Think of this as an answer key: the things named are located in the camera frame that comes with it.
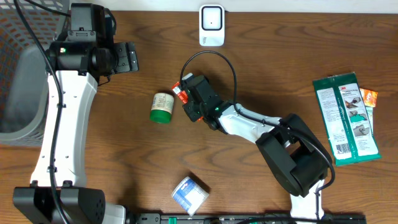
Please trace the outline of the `green lid beige jar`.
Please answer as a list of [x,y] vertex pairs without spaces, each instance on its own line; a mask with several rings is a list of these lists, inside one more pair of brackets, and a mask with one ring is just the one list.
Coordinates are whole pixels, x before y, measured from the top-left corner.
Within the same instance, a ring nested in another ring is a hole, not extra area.
[[172,118],[174,97],[168,93],[156,93],[150,111],[150,120],[155,123],[167,124]]

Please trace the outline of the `orange small packet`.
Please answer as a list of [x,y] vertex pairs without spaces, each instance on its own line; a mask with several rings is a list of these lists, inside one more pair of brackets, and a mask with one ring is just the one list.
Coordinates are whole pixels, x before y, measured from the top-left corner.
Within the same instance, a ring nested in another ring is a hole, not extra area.
[[367,107],[375,108],[377,103],[378,92],[367,90],[364,88],[359,89],[363,97],[364,105]]

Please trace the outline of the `red stick packet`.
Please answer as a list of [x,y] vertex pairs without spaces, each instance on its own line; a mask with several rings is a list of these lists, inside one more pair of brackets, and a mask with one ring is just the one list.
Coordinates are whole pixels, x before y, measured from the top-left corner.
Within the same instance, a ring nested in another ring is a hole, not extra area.
[[187,89],[183,89],[180,82],[177,82],[172,87],[172,90],[182,101],[184,112],[192,122],[200,121],[203,119],[203,116],[200,113],[199,103],[196,103],[193,100],[193,97],[190,95],[190,92]]

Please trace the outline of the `green 3M wipes pack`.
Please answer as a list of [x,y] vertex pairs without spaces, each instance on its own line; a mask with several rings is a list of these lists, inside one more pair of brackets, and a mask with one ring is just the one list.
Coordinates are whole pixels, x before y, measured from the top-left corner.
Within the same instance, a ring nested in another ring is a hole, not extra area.
[[314,80],[313,86],[335,164],[380,159],[356,74]]

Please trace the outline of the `blue white round tub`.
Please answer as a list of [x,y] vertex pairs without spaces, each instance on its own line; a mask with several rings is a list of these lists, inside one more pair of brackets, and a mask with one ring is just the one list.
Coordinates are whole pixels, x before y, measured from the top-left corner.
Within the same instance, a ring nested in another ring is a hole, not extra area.
[[193,216],[207,200],[209,193],[193,179],[186,177],[177,185],[171,196],[190,216]]

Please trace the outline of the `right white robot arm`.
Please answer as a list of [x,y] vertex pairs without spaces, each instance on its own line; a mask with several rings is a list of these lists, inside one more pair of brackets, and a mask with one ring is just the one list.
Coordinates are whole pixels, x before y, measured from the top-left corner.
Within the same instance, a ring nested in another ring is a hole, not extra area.
[[273,176],[291,196],[296,222],[323,219],[321,192],[335,179],[331,157],[304,121],[295,114],[286,118],[249,111],[216,93],[178,96],[191,121],[203,120],[211,129],[254,143]]

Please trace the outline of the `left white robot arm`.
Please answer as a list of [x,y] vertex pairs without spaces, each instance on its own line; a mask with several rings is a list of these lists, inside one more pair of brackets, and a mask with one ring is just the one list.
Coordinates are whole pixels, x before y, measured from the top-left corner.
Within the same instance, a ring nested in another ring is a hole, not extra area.
[[101,76],[138,71],[132,42],[100,45],[56,41],[50,62],[47,119],[40,157],[28,187],[16,187],[14,206],[31,223],[135,223],[123,205],[86,186],[88,120]]

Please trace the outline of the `mint green snack pack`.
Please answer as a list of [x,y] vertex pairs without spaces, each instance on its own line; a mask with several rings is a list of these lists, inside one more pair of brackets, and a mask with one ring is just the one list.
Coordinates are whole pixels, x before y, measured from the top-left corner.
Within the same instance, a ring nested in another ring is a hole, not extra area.
[[372,134],[374,133],[374,120],[373,120],[373,108],[372,107],[366,107],[366,111],[368,114],[368,120],[370,123],[371,131]]

